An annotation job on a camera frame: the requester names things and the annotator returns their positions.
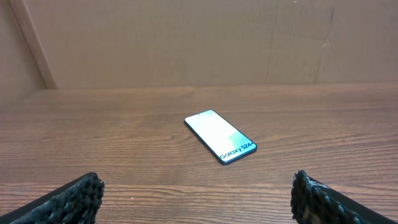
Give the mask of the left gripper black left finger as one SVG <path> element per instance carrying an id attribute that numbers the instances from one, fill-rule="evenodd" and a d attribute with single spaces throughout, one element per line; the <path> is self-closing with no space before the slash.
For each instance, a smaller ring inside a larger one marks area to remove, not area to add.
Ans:
<path id="1" fill-rule="evenodd" d="M 105 183 L 89 172 L 54 191 L 1 216 L 11 224 L 94 224 Z"/>

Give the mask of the dark blue Galaxy smartphone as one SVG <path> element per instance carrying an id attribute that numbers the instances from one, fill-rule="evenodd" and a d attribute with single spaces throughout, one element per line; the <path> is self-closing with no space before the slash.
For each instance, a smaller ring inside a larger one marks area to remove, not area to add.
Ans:
<path id="1" fill-rule="evenodd" d="M 214 110 L 188 116 L 187 128 L 223 164 L 228 165 L 257 151 L 257 144 Z"/>

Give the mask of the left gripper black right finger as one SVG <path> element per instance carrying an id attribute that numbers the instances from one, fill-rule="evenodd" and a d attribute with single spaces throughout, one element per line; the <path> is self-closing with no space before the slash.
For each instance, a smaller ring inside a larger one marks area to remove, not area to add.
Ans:
<path id="1" fill-rule="evenodd" d="M 299 224 L 397 224 L 311 178 L 304 170 L 294 175 L 290 206 L 292 218 Z"/>

